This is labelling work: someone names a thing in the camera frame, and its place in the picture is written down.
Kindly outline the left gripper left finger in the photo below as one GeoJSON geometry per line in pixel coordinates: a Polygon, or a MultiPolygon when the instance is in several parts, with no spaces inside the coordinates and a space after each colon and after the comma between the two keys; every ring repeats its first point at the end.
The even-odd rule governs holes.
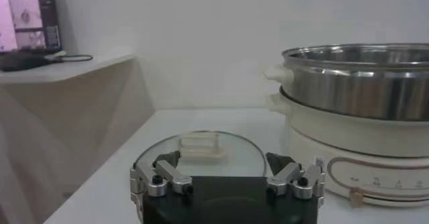
{"type": "Polygon", "coordinates": [[[180,157],[180,152],[176,150],[160,154],[152,164],[147,164],[140,156],[130,168],[131,193],[163,197],[167,194],[168,185],[170,185],[175,193],[184,196],[193,194],[192,177],[176,169],[180,157]]]}

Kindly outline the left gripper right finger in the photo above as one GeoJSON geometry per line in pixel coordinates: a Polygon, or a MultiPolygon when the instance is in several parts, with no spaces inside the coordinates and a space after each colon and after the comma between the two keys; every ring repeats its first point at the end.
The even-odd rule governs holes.
{"type": "Polygon", "coordinates": [[[265,157],[273,173],[267,178],[268,195],[279,197],[291,190],[297,199],[324,199],[326,172],[321,158],[304,168],[289,156],[268,152],[265,157]]]}

